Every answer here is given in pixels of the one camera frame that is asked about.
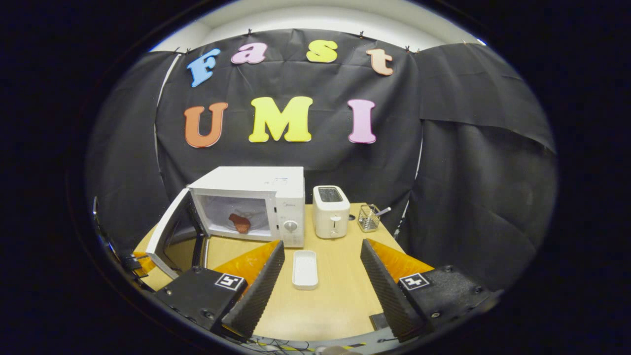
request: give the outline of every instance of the microwave door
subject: microwave door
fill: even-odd
[[[147,254],[171,278],[205,261],[205,233],[189,189],[182,190],[162,216],[147,246]]]

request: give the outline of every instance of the white microwave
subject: white microwave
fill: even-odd
[[[188,222],[181,222],[185,211]],[[237,229],[233,215],[248,220],[247,231]],[[173,269],[190,267],[178,266],[164,252],[177,239],[200,234],[256,241],[280,239],[286,248],[302,248],[304,230],[303,167],[222,166],[175,197],[156,225],[146,252],[156,266],[175,278]]]

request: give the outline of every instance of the utensil holder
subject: utensil holder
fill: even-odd
[[[379,209],[375,205],[361,205],[359,208],[359,216],[357,217],[357,223],[362,232],[370,233],[377,230],[379,227],[380,217],[375,216],[379,213]]]

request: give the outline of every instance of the white dish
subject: white dish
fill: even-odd
[[[293,286],[299,290],[313,290],[317,287],[317,263],[315,251],[294,251],[292,283]]]

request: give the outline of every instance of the pink letter i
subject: pink letter i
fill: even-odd
[[[353,133],[348,140],[353,143],[375,143],[377,137],[372,134],[370,127],[370,110],[375,103],[368,100],[349,100],[348,105],[353,109]]]

